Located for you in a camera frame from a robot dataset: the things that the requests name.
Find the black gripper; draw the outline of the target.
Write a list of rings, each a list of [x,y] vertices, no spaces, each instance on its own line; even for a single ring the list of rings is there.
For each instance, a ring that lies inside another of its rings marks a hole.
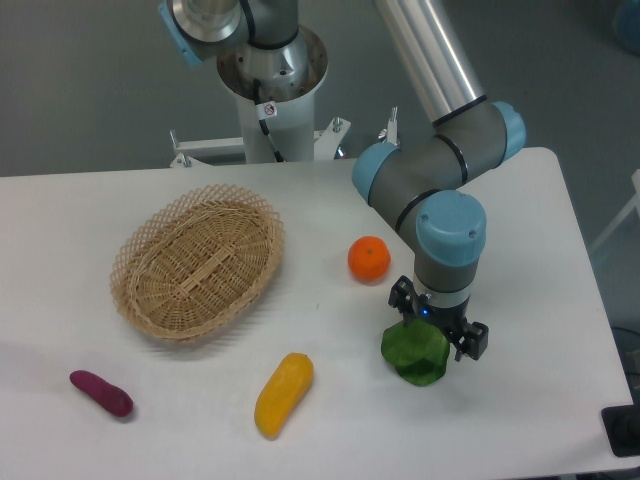
[[[408,328],[415,317],[446,334],[455,347],[455,360],[463,356],[478,360],[485,352],[489,328],[480,322],[469,323],[466,317],[470,298],[468,288],[456,292],[414,290],[412,281],[402,275],[391,287],[388,304],[402,315]]]

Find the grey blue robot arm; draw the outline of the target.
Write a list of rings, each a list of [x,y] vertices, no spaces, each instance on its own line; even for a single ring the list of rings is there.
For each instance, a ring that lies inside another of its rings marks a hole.
[[[458,356],[478,359],[488,328],[466,308],[486,242],[486,214],[461,187],[524,146],[521,116],[489,102],[438,1],[380,1],[403,66],[433,126],[420,148],[392,138],[367,148],[352,170],[361,197],[414,254],[414,272],[389,303],[405,323],[436,327]],[[322,42],[294,1],[164,1],[159,14],[181,57],[209,59],[235,96],[248,163],[320,157],[313,96],[326,76]]]

